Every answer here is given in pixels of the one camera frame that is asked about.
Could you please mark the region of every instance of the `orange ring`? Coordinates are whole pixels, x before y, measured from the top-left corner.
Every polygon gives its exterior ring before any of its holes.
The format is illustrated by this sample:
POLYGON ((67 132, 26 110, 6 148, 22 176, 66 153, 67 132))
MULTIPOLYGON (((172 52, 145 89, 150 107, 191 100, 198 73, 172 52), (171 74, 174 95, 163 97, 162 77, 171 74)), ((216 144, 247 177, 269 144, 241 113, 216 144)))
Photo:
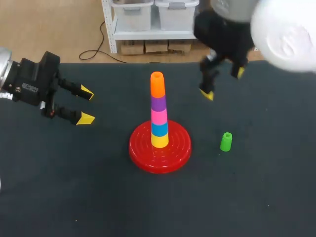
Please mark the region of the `orange ring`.
POLYGON ((164 78, 161 72, 154 72, 150 78, 151 94, 155 98, 161 98, 165 95, 164 78))

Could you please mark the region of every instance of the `stacked rings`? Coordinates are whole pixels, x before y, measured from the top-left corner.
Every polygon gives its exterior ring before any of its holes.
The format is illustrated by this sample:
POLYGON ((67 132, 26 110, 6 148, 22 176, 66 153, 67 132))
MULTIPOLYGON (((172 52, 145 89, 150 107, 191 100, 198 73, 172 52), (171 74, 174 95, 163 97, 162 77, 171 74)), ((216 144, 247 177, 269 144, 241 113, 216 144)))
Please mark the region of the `stacked rings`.
POLYGON ((166 94, 161 72, 154 72, 151 75, 151 105, 152 145, 164 148, 169 143, 169 136, 166 94))

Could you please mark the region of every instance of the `black cable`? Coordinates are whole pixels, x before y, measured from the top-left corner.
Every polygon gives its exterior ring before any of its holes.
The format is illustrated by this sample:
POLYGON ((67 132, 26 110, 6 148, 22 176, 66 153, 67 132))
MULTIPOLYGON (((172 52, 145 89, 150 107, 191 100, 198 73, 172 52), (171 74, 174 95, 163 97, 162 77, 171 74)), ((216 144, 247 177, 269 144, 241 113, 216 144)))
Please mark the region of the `black cable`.
POLYGON ((80 59, 80 60, 88 60, 88 59, 94 58, 94 57, 97 55, 97 53, 100 52, 100 53, 106 54, 107 56, 109 56, 110 58, 113 58, 114 60, 116 60, 116 61, 118 61, 118 62, 127 63, 127 62, 121 61, 121 60, 119 60, 119 59, 117 59, 117 58, 115 58, 115 57, 112 57, 111 55, 109 55, 109 54, 106 53, 106 52, 100 51, 100 48, 102 47, 103 42, 104 42, 104 34, 103 34, 103 32, 102 32, 102 26, 103 26, 104 24, 105 24, 105 21, 102 22, 102 24, 100 25, 100 32, 101 32, 101 34, 102 34, 102 41, 101 41, 101 43, 100 43, 98 49, 97 49, 97 50, 91 49, 91 50, 87 50, 87 51, 85 51, 85 52, 82 52, 82 53, 79 55, 79 59, 80 59), (94 53, 91 57, 89 57, 89 58, 82 58, 82 57, 81 57, 83 54, 88 53, 88 52, 95 52, 95 53, 94 53))

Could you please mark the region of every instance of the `white storage box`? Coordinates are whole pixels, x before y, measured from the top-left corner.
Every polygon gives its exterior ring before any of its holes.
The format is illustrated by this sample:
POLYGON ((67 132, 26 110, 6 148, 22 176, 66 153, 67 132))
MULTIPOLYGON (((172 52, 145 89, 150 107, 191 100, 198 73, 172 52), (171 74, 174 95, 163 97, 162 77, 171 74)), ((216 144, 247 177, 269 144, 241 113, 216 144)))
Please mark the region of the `white storage box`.
POLYGON ((161 29, 165 31, 192 31, 196 6, 199 0, 166 2, 155 0, 159 8, 161 29))
POLYGON ((121 31, 148 31, 151 29, 151 12, 154 0, 145 3, 115 4, 112 7, 121 31))

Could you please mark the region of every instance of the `green block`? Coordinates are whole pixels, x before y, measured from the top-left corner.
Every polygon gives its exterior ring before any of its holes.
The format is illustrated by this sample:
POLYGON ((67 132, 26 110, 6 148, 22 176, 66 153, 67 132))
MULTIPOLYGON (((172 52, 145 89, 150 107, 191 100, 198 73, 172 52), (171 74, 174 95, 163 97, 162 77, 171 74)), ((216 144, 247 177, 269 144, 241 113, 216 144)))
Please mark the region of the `green block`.
POLYGON ((225 132, 222 138, 221 150, 224 152, 229 152, 232 147, 233 135, 229 132, 225 132))

